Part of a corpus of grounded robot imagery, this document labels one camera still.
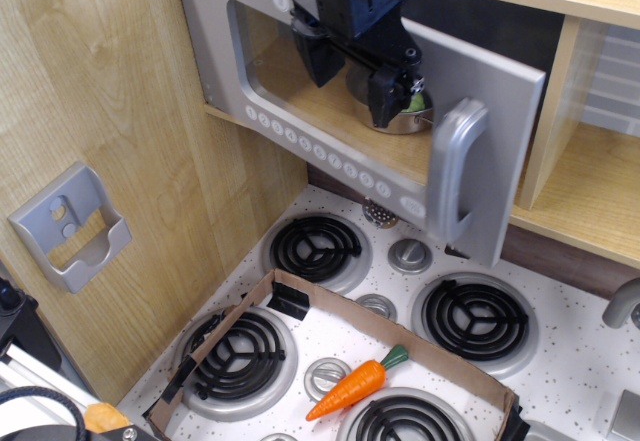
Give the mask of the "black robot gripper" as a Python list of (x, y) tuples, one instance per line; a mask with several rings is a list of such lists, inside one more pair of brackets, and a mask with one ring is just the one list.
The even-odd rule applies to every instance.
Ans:
[(409, 0), (291, 0), (291, 30), (310, 79), (323, 87), (347, 58), (377, 69), (367, 81), (375, 128), (386, 129), (414, 94), (395, 69), (415, 69), (422, 53), (401, 21)]

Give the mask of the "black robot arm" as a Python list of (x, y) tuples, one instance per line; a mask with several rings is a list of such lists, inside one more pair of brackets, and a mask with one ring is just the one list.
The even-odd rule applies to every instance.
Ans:
[(351, 60), (368, 72), (365, 102), (386, 128), (424, 87), (422, 53), (402, 23), (409, 0), (291, 0), (291, 30), (311, 80), (322, 87)]

